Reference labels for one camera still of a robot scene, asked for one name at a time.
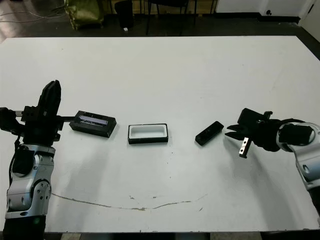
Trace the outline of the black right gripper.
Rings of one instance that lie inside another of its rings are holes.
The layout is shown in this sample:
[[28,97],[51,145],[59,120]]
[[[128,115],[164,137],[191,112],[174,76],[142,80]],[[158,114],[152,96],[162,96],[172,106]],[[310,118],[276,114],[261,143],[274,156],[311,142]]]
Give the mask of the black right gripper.
[[247,157],[251,143],[269,152],[277,152],[280,147],[277,145],[277,132],[281,121],[270,119],[272,111],[265,111],[263,114],[255,111],[242,111],[238,124],[230,125],[225,136],[242,141],[239,156]]

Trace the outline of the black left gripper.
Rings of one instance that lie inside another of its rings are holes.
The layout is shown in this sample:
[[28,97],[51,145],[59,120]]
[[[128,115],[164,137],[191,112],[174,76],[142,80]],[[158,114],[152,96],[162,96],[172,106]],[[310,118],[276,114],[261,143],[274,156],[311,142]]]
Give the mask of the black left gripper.
[[[52,106],[48,107],[52,88]],[[37,106],[25,106],[21,112],[21,136],[24,144],[52,145],[61,138],[59,131],[74,116],[57,114],[61,103],[61,85],[58,80],[49,82],[42,90]]]

